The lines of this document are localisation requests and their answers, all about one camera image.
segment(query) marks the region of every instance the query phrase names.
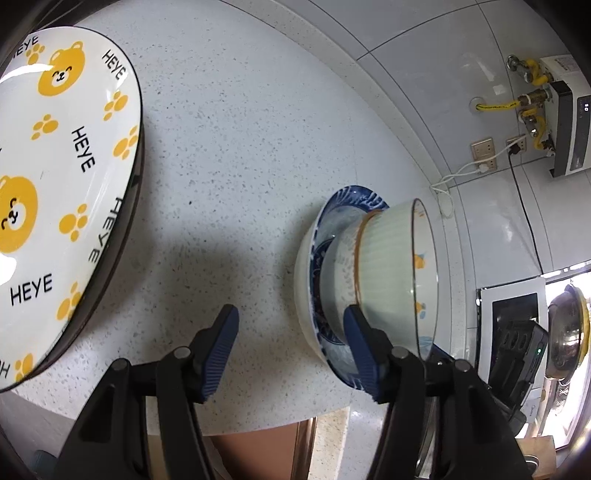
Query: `countertop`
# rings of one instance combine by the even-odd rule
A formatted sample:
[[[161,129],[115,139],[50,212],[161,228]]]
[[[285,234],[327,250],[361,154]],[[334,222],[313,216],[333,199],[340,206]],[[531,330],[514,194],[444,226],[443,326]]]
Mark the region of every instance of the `countertop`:
[[[233,303],[240,332],[217,393],[197,408],[204,434],[348,406],[358,393],[315,357],[298,325],[297,249],[324,200],[354,183],[391,205],[420,197],[445,246],[424,174],[339,76],[227,4],[122,0],[81,26],[116,42],[137,71],[145,175],[99,308],[62,359],[17,393],[75,418],[114,359],[160,359]],[[445,247],[437,255],[447,262]],[[444,348],[447,322],[436,336]],[[151,433],[155,415],[150,408]]]

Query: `bowl rim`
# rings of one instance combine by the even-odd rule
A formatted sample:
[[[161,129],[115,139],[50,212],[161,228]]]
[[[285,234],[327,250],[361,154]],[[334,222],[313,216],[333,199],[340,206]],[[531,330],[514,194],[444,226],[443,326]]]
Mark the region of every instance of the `bowl rim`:
[[[414,327],[415,327],[415,340],[417,342],[417,352],[421,356],[421,359],[426,360],[429,355],[431,355],[431,350],[433,345],[435,344],[435,332],[437,331],[437,316],[439,313],[439,264],[437,263],[437,249],[435,248],[435,236],[433,235],[433,226],[431,225],[431,220],[429,219],[429,214],[427,213],[427,208],[423,201],[419,198],[415,198],[411,203],[411,215],[410,215],[410,235],[411,235],[411,265],[413,266],[413,305],[417,304],[417,272],[416,267],[414,265],[414,255],[415,255],[415,235],[414,235],[414,217],[415,217],[415,207],[417,204],[420,204],[423,207],[423,211],[425,212],[425,217],[427,218],[427,225],[429,226],[429,233],[431,234],[431,244],[433,246],[433,255],[435,256],[435,283],[437,284],[436,292],[437,292],[437,300],[435,302],[435,322],[433,325],[433,335],[431,336],[431,346],[429,348],[429,353],[427,354],[426,358],[423,358],[421,355],[421,347],[420,347],[420,335],[418,329],[418,316],[417,316],[417,309],[416,307],[414,310]]]

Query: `stainless steel pot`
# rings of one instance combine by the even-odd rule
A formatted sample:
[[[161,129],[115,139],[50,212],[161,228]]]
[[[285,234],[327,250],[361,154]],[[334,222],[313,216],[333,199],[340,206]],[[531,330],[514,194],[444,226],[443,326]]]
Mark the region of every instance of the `stainless steel pot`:
[[[548,307],[550,343],[546,377],[566,383],[579,364],[583,311],[576,287],[567,285]]]

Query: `bear pattern plate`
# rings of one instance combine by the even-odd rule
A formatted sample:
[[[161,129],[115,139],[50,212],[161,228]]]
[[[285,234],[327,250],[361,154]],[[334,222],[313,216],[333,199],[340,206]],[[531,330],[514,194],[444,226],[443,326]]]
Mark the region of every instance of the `bear pattern plate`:
[[[43,360],[81,301],[140,122],[129,59],[85,28],[29,35],[0,78],[0,390]]]

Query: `electrical outlet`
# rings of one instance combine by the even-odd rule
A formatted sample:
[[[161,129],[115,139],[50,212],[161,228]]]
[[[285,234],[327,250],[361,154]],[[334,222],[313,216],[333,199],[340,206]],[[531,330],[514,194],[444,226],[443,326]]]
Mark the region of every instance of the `electrical outlet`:
[[[470,144],[470,148],[472,149],[472,158],[474,158],[474,161],[484,160],[495,154],[495,144],[492,141],[492,138],[485,138],[479,142],[474,142],[473,144]],[[488,171],[496,170],[496,158],[493,158],[488,162],[479,163],[479,165],[482,164],[488,165]]]
[[[511,138],[507,138],[507,141],[505,142],[505,145],[509,145],[510,143],[513,143],[515,140],[517,140],[519,137],[511,137]],[[527,137],[522,138],[521,140],[519,140],[517,142],[517,145],[519,145],[519,148],[521,149],[521,152],[524,152],[527,150]]]

